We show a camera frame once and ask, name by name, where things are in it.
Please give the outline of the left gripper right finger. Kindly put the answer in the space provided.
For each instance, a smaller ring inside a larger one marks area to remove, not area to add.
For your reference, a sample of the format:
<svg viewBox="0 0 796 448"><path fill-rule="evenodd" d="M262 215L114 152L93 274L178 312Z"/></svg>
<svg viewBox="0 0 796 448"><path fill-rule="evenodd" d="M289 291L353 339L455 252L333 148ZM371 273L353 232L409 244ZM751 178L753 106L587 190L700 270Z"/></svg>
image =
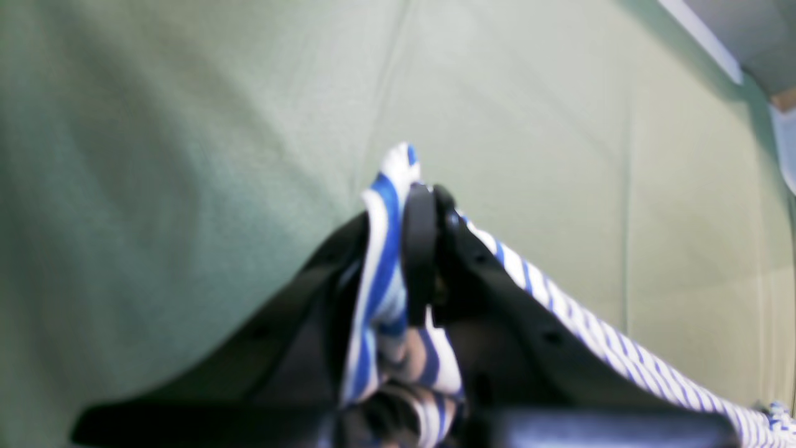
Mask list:
<svg viewBox="0 0 796 448"><path fill-rule="evenodd" d="M407 314L447 332L460 369L464 447L738 447L729 419L631 383L521 289L466 229L441 186L407 196Z"/></svg>

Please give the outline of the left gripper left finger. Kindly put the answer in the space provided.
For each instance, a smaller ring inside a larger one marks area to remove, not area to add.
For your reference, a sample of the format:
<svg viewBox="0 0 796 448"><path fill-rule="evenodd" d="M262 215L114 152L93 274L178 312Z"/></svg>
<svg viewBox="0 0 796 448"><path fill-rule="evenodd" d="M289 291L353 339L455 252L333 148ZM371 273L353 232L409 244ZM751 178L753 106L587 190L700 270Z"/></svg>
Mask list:
<svg viewBox="0 0 796 448"><path fill-rule="evenodd" d="M86 447L327 447L369 236L360 213L205 359L167 383L82 412Z"/></svg>

